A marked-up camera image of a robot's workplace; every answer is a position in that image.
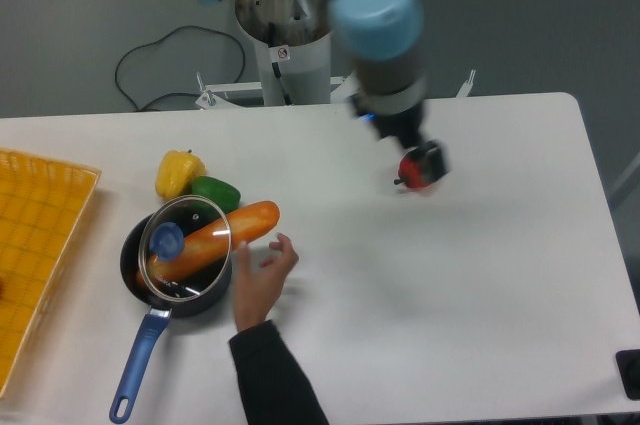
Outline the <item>person's hand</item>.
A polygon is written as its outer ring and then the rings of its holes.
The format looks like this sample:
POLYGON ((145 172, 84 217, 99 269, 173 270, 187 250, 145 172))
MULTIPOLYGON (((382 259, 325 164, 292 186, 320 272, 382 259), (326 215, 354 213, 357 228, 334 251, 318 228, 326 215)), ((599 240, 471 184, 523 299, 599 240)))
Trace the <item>person's hand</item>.
POLYGON ((247 242, 237 249, 236 277, 233 285, 233 317, 238 333, 258 326, 266 318, 282 294, 285 281, 299 262, 299 255, 291 239, 278 233, 269 243, 274 254, 260 263, 260 270, 252 266, 252 256, 247 242))

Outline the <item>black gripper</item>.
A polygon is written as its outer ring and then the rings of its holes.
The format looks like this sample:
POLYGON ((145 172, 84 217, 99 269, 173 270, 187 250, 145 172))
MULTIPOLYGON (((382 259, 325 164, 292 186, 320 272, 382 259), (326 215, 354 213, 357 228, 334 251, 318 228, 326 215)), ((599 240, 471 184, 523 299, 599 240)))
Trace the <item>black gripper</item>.
POLYGON ((354 117, 372 126, 379 139, 394 138, 407 154, 409 184, 432 185, 448 173, 443 145, 427 141, 421 131, 425 118, 424 102, 420 101, 399 113, 383 114, 370 109, 368 97, 356 93, 350 97, 354 117))

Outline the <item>black sleeved forearm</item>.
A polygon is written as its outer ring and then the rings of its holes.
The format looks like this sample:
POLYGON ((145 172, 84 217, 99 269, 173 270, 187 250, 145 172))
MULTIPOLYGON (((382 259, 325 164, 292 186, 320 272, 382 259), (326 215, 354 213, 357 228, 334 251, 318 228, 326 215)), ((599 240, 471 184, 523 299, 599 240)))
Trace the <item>black sleeved forearm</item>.
POLYGON ((315 391, 268 320, 229 340, 239 395, 249 424, 326 424, 315 391))

